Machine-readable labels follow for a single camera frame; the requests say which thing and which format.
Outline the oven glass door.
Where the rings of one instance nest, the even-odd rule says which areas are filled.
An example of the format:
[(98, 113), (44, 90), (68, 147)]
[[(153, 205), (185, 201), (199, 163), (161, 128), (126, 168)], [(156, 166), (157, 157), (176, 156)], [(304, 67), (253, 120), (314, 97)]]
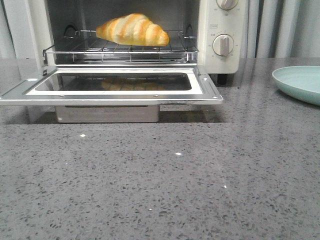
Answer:
[(0, 97), (1, 105), (118, 107), (218, 105), (223, 102), (199, 67), (54, 67)]

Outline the striped bread roll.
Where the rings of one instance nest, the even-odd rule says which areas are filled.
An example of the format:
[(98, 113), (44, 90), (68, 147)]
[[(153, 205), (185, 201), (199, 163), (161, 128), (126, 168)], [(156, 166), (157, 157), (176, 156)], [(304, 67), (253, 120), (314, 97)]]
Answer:
[(113, 18), (98, 26), (96, 36), (119, 45), (166, 46), (169, 35), (142, 13)]

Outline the white Toshiba toaster oven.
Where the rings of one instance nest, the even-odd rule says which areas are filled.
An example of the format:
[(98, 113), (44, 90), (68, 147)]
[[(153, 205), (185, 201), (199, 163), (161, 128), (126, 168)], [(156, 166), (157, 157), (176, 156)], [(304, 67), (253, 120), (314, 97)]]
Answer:
[(3, 0), (1, 57), (35, 74), (2, 105), (54, 107), (60, 123), (157, 122), (162, 105), (219, 105), (238, 70), (244, 0)]

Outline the lower beige oven knob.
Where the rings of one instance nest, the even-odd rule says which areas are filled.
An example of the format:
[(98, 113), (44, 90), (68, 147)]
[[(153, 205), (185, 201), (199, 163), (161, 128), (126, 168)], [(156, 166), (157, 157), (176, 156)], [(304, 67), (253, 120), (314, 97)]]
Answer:
[(218, 35), (213, 43), (212, 49), (218, 56), (226, 57), (228, 56), (234, 48), (234, 40), (228, 34)]

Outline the beige oven knob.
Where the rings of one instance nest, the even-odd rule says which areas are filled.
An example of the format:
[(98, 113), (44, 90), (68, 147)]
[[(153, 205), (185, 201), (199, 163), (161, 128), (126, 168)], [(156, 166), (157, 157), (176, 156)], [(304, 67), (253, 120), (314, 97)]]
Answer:
[(216, 3), (220, 9), (228, 11), (238, 4), (238, 0), (216, 0)]
[(213, 43), (212, 49), (218, 56), (226, 57), (228, 56), (234, 48), (234, 40), (228, 34), (218, 35)]

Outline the upper beige oven knob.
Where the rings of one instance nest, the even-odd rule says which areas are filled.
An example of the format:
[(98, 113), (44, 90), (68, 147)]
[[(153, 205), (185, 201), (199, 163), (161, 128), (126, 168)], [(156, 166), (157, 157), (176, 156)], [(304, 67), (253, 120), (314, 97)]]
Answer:
[(216, 3), (220, 9), (228, 11), (238, 4), (238, 0), (216, 0)]

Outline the light green plate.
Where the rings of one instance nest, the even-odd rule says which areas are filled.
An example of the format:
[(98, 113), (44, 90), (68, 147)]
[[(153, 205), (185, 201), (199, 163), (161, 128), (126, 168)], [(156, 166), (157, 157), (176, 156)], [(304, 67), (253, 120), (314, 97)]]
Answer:
[(273, 71), (276, 86), (285, 94), (300, 101), (320, 105), (320, 67), (288, 66)]

